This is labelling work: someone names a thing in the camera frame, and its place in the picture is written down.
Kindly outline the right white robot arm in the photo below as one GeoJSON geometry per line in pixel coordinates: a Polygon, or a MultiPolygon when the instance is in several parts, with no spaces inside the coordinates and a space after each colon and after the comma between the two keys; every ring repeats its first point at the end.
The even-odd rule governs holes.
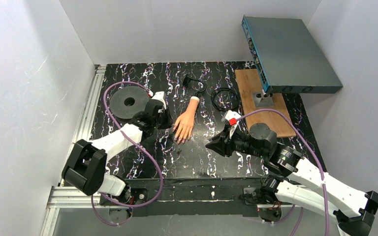
{"type": "Polygon", "coordinates": [[[206,148],[221,156],[240,152],[262,157],[272,172],[257,196],[269,202],[291,203],[321,215],[328,215],[350,236],[369,235],[378,210],[378,193],[363,192],[340,182],[319,168],[300,152],[277,141],[266,124],[252,126],[249,134],[226,123],[206,148]]]}

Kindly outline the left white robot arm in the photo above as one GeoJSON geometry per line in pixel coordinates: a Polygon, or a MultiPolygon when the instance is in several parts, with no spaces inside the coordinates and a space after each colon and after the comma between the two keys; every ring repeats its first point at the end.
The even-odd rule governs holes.
{"type": "Polygon", "coordinates": [[[152,136],[155,129],[168,129],[171,125],[165,101],[151,98],[145,109],[119,130],[93,141],[78,140],[63,168],[62,179],[87,196],[96,192],[120,196],[126,183],[105,172],[109,159],[152,136]]]}

